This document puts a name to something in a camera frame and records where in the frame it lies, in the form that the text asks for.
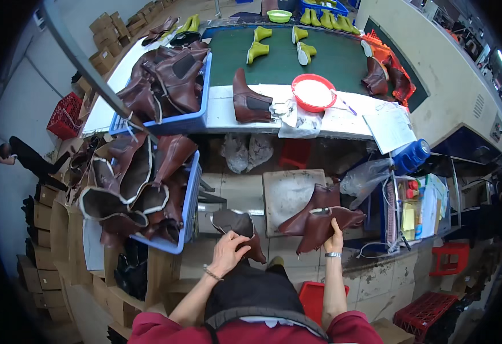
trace fluorescent light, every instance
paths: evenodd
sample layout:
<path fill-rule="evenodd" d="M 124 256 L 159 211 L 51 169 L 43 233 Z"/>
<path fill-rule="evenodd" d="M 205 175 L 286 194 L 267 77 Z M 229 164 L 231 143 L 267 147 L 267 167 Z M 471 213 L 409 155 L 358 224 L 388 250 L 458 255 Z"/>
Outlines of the fluorescent light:
<path fill-rule="evenodd" d="M 498 50 L 498 51 L 497 51 L 497 54 L 499 55 L 499 59 L 501 60 L 501 63 L 502 63 L 502 54 L 501 54 L 501 51 L 500 51 L 500 50 Z"/>

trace white glue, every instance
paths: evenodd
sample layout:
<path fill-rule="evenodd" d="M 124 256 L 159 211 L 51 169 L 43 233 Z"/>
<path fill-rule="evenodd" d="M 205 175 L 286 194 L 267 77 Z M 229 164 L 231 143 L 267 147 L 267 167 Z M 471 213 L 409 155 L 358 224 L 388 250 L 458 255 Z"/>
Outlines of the white glue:
<path fill-rule="evenodd" d="M 327 106 L 333 100 L 331 91 L 316 80 L 303 80 L 295 85 L 295 95 L 312 106 Z"/>

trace blue bottle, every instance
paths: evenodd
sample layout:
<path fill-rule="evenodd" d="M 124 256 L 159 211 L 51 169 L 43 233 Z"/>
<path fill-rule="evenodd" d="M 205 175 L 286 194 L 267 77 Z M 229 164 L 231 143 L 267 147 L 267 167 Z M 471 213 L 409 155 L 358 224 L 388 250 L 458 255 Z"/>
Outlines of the blue bottle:
<path fill-rule="evenodd" d="M 393 156 L 395 175 L 407 175 L 417 171 L 425 160 L 430 156 L 430 146 L 424 139 L 410 143 L 400 153 Z"/>

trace wristwatch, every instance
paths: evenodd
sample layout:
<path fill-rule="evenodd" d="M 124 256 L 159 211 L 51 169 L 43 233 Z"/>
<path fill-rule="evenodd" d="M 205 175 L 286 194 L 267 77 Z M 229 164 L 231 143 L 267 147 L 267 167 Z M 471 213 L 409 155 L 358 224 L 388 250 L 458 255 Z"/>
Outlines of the wristwatch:
<path fill-rule="evenodd" d="M 325 257 L 343 257 L 343 255 L 339 252 L 329 252 L 325 254 Z"/>

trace green plastic bowl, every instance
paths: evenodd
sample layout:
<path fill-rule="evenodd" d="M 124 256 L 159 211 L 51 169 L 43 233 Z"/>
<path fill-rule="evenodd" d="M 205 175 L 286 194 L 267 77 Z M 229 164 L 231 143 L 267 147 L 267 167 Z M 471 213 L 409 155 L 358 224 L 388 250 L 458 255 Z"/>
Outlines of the green plastic bowl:
<path fill-rule="evenodd" d="M 271 22 L 273 21 L 274 23 L 287 23 L 293 13 L 281 9 L 273 9 L 266 12 L 266 14 L 268 14 L 268 18 L 270 18 Z"/>

